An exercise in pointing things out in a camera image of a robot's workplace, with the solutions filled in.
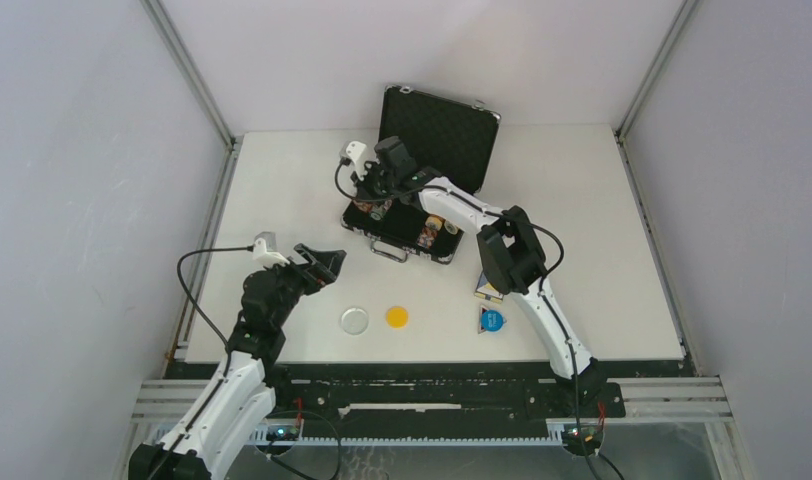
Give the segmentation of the yellow blue chip stack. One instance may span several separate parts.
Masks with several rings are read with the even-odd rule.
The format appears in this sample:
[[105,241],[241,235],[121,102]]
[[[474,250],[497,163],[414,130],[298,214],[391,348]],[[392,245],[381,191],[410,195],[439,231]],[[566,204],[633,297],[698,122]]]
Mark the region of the yellow blue chip stack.
[[457,235],[460,232],[460,229],[456,225],[454,225],[454,224],[452,224],[450,222],[445,222],[444,223],[444,229],[445,229],[446,232],[448,232],[451,235]]

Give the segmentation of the green yellow chip stack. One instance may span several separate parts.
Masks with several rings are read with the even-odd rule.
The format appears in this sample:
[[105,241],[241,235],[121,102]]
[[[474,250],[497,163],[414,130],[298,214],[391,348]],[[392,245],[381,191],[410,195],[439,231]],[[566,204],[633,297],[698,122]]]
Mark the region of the green yellow chip stack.
[[441,217],[436,215],[428,215],[425,219],[424,227],[433,234],[437,234],[443,229],[444,222],[445,220]]

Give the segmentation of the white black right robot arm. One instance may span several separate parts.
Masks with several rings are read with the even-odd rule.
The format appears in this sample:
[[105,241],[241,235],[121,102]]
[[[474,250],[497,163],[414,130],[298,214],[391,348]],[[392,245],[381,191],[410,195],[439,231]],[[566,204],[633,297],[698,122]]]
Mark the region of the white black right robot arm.
[[519,206],[492,206],[456,186],[442,173],[421,167],[396,136],[374,147],[351,140],[339,153],[340,167],[350,166],[356,189],[349,200],[386,203],[399,200],[452,223],[475,236],[488,282],[512,299],[530,320],[548,354],[560,388],[561,406],[574,416],[587,415],[607,383],[598,360],[576,335],[555,298],[538,239],[543,228]]

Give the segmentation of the playing card deck box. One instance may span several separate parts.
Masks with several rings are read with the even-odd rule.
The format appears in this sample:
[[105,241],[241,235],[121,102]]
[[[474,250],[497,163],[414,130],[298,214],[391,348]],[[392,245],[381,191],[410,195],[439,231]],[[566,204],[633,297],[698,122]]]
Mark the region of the playing card deck box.
[[474,295],[477,298],[498,304],[502,303],[504,299],[504,295],[496,290],[484,275],[479,277],[474,290]]

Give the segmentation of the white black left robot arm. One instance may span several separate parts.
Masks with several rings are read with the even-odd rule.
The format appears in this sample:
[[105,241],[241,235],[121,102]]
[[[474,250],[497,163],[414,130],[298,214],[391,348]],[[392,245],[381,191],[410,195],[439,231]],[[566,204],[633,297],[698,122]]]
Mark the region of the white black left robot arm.
[[222,479],[267,415],[280,417],[295,394],[274,370],[285,344],[283,326],[299,300],[334,283],[347,256],[299,243],[301,261],[259,237],[247,246],[259,264],[242,284],[241,308],[225,355],[208,384],[175,426],[131,454],[130,479]]

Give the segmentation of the black poker set case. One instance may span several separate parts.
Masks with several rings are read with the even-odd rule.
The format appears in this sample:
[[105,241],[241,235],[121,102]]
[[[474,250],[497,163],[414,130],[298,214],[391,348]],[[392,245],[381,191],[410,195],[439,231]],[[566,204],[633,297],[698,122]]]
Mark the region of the black poker set case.
[[486,177],[501,117],[402,85],[383,93],[378,142],[369,156],[355,152],[357,191],[341,216],[343,228],[436,263],[450,263],[463,238],[458,224],[426,212],[417,189],[446,179],[468,194]]

